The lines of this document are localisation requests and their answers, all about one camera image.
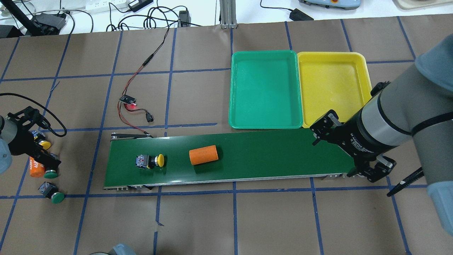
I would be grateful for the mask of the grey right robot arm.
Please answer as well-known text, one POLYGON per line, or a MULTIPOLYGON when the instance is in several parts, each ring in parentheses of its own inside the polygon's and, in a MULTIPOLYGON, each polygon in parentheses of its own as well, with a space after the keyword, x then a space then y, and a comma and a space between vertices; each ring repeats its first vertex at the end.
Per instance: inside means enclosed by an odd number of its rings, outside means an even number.
POLYGON ((353 158, 347 176, 374 183, 389 175, 395 160, 385 152, 412 139, 421 166, 388 193, 394 196, 421 177, 441 226, 452 234, 453 36, 446 36, 392 82, 377 84, 372 98, 348 121, 328 110, 310 126, 317 145, 326 141, 353 158))

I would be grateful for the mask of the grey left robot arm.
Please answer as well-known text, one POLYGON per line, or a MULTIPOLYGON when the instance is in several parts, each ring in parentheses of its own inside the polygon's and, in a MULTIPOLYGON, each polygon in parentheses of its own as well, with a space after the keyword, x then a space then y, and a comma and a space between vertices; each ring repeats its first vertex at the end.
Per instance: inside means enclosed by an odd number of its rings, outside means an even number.
POLYGON ((17 113, 8 113, 6 117, 1 116, 1 173, 10 168, 14 155, 23 154, 48 168, 58 169, 61 161, 40 145, 30 132, 34 125, 53 131, 44 115, 31 106, 17 113))

